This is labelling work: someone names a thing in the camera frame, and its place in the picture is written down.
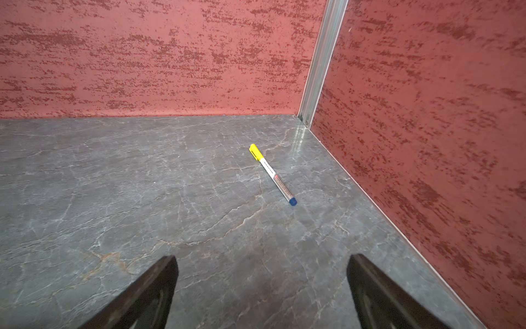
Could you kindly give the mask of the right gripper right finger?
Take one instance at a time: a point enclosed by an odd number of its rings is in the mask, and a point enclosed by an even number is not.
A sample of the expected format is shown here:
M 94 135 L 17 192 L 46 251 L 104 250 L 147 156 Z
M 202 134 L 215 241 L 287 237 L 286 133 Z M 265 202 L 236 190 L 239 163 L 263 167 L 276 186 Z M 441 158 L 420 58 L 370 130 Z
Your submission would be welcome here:
M 363 254 L 353 254 L 347 281 L 362 328 L 447 328 Z

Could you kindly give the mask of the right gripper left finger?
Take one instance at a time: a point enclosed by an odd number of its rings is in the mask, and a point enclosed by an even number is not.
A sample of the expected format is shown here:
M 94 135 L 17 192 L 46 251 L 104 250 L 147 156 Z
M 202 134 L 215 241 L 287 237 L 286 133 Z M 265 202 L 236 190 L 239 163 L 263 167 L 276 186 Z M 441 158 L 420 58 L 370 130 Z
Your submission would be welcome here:
M 176 257 L 163 256 L 82 328 L 164 328 L 179 270 Z

